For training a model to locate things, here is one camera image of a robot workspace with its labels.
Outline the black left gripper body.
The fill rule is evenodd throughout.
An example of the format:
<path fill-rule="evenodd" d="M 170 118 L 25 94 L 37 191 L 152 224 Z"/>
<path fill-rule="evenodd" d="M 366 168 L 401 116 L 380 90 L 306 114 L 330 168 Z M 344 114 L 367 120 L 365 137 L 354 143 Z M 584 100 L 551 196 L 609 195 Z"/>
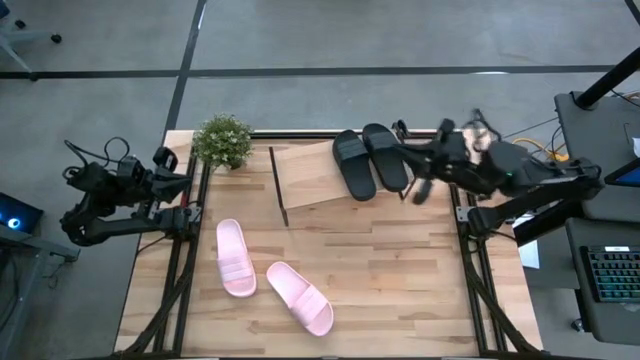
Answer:
<path fill-rule="evenodd" d="M 157 198 L 154 186 L 158 180 L 158 173 L 146 169 L 135 156 L 125 156 L 117 167 L 117 197 L 119 200 Z"/>

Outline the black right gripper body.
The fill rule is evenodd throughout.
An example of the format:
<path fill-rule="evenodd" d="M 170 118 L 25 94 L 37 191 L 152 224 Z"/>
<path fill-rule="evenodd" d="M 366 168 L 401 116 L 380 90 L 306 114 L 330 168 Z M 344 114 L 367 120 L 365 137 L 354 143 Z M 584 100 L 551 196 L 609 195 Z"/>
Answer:
<path fill-rule="evenodd" d="M 445 118 L 430 142 L 399 145 L 400 156 L 416 177 L 455 184 L 473 183 L 464 135 L 454 128 L 454 121 Z"/>

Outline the black foam slide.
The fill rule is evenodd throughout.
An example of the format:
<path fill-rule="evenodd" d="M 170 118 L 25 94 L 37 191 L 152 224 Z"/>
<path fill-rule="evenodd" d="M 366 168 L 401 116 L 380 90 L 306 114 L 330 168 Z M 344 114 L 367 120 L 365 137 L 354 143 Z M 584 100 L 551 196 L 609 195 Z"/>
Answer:
<path fill-rule="evenodd" d="M 362 129 L 362 139 L 383 187 L 401 192 L 409 184 L 402 158 L 395 150 L 399 141 L 385 126 L 370 123 Z"/>
<path fill-rule="evenodd" d="M 359 136 L 353 130 L 342 131 L 333 141 L 332 153 L 351 196 L 361 202 L 371 200 L 377 189 L 369 153 Z"/>

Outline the pink foam slide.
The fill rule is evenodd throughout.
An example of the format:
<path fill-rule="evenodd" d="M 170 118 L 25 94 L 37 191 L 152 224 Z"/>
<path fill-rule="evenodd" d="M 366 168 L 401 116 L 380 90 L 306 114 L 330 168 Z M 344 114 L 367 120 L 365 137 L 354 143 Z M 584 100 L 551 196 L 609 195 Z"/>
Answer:
<path fill-rule="evenodd" d="M 330 332 L 334 311 L 318 288 L 284 262 L 273 263 L 266 277 L 290 313 L 309 333 L 322 337 Z"/>
<path fill-rule="evenodd" d="M 216 228 L 217 265 L 225 291 L 237 298 L 252 296 L 257 277 L 240 224 L 234 219 L 220 221 Z"/>

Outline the wooden shelf with black legs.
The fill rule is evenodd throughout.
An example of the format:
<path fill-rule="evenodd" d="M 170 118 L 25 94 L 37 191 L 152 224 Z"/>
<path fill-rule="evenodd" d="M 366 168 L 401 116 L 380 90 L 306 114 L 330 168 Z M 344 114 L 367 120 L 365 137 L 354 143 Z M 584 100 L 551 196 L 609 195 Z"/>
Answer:
<path fill-rule="evenodd" d="M 363 232 L 374 225 L 424 223 L 443 210 L 414 206 L 389 192 L 371 162 L 356 169 L 374 182 L 374 197 L 353 198 L 332 153 L 332 140 L 314 141 L 273 153 L 274 177 L 287 226 L 319 232 Z"/>

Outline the green potted plant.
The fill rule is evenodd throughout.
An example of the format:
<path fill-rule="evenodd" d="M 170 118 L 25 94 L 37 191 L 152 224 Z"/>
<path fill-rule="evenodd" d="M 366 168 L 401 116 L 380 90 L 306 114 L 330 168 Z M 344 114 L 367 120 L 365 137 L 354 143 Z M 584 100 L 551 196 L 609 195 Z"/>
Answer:
<path fill-rule="evenodd" d="M 193 149 L 213 169 L 237 169 L 252 155 L 253 129 L 234 115 L 216 114 L 194 133 Z"/>

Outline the computer with blue light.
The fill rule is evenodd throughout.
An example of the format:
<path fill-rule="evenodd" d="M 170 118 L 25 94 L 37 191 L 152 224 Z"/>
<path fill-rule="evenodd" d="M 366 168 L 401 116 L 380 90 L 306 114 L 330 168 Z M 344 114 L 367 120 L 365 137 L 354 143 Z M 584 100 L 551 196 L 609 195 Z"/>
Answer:
<path fill-rule="evenodd" d="M 42 216 L 41 209 L 0 192 L 0 224 L 32 234 Z"/>

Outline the black diagonal beam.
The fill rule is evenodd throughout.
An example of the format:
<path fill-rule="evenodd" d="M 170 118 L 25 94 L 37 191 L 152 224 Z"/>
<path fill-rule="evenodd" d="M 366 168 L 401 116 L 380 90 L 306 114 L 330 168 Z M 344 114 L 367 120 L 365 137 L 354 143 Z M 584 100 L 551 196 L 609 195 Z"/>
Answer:
<path fill-rule="evenodd" d="M 541 236 L 563 227 L 569 218 L 582 218 L 584 212 L 578 200 L 563 200 L 514 228 L 518 246 L 526 245 Z"/>

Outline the grey desk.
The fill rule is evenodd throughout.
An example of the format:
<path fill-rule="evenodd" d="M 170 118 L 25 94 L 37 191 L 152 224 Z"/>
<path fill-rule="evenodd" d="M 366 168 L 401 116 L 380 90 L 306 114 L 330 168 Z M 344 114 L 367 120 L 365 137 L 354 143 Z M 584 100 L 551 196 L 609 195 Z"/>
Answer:
<path fill-rule="evenodd" d="M 574 103 L 571 94 L 554 97 L 564 140 L 572 158 L 587 158 L 602 177 L 636 159 L 633 140 L 640 139 L 640 107 L 621 98 L 604 97 L 591 110 Z M 592 220 L 640 223 L 640 188 L 606 185 L 582 203 Z"/>
<path fill-rule="evenodd" d="M 582 246 L 640 246 L 640 225 L 571 218 L 565 223 L 579 282 L 580 319 L 600 342 L 640 346 L 640 303 L 599 303 L 589 288 Z"/>
<path fill-rule="evenodd" d="M 0 309 L 0 360 L 10 360 L 19 335 L 24 330 L 30 299 L 50 256 L 75 262 L 80 250 L 29 234 L 0 229 L 0 264 L 8 267 L 9 295 L 6 309 Z"/>

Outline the office chair wheel base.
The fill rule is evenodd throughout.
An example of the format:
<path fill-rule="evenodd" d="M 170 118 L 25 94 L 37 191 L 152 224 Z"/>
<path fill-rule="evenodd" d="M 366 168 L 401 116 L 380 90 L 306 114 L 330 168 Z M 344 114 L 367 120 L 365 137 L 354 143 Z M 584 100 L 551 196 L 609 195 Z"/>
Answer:
<path fill-rule="evenodd" d="M 39 77 L 15 51 L 13 44 L 45 38 L 49 38 L 54 44 L 60 44 L 62 42 L 62 36 L 58 33 L 27 30 L 26 23 L 12 15 L 6 0 L 0 0 L 0 50 L 8 54 L 26 71 L 27 78 L 30 81 L 37 81 Z"/>

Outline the tablet with blue screen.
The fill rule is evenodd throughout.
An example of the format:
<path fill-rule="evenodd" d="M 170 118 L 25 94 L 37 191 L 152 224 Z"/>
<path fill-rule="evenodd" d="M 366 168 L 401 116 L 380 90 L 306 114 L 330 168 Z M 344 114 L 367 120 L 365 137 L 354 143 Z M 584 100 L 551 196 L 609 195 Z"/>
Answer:
<path fill-rule="evenodd" d="M 640 158 L 608 174 L 604 181 L 612 186 L 640 188 Z"/>

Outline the backlit keyboard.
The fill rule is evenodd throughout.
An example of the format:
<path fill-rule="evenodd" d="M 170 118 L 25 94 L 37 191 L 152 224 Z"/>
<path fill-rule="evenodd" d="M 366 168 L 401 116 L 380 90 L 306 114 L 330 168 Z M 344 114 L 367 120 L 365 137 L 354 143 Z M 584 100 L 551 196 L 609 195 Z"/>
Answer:
<path fill-rule="evenodd" d="M 582 246 L 589 288 L 599 303 L 640 303 L 640 246 Z"/>

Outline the black table edge rail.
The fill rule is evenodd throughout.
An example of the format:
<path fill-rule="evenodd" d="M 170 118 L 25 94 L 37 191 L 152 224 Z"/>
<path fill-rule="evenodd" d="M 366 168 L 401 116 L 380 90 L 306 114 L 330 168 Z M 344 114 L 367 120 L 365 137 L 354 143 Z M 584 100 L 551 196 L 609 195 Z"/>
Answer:
<path fill-rule="evenodd" d="M 256 130 L 251 134 L 252 139 L 333 139 L 341 130 Z M 436 134 L 435 130 L 421 129 L 412 131 L 410 138 L 430 139 Z"/>

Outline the black aluminium table frame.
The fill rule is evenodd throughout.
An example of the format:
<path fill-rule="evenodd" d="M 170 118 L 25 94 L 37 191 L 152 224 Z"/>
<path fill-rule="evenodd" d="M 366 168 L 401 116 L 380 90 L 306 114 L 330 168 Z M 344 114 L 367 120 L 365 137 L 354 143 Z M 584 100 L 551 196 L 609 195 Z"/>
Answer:
<path fill-rule="evenodd" d="M 133 344 L 115 351 L 111 360 L 181 358 L 206 198 L 204 190 L 199 190 L 191 200 L 191 188 L 181 199 L 181 204 L 192 211 L 191 218 L 186 235 L 173 241 L 160 307 Z"/>
<path fill-rule="evenodd" d="M 545 355 L 544 351 L 536 348 L 526 340 L 525 336 L 515 327 L 500 307 L 485 245 L 487 237 L 479 242 L 469 240 L 470 228 L 468 222 L 464 218 L 460 218 L 460 215 L 465 215 L 464 210 L 469 210 L 469 207 L 462 205 L 460 189 L 456 185 L 451 183 L 448 188 L 454 210 L 454 221 L 479 357 L 524 360 L 525 356 Z M 481 304 L 486 306 L 489 313 L 496 350 L 491 349 L 487 342 Z"/>

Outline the black round post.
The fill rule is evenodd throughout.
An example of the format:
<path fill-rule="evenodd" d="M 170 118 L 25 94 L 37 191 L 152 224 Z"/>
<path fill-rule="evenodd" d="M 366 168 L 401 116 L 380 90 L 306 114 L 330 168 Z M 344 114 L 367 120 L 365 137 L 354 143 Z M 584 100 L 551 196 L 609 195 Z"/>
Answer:
<path fill-rule="evenodd" d="M 640 69 L 640 47 L 627 55 L 586 91 L 579 95 L 574 95 L 574 103 L 581 109 L 590 110 L 602 97 L 624 82 L 638 69 Z"/>

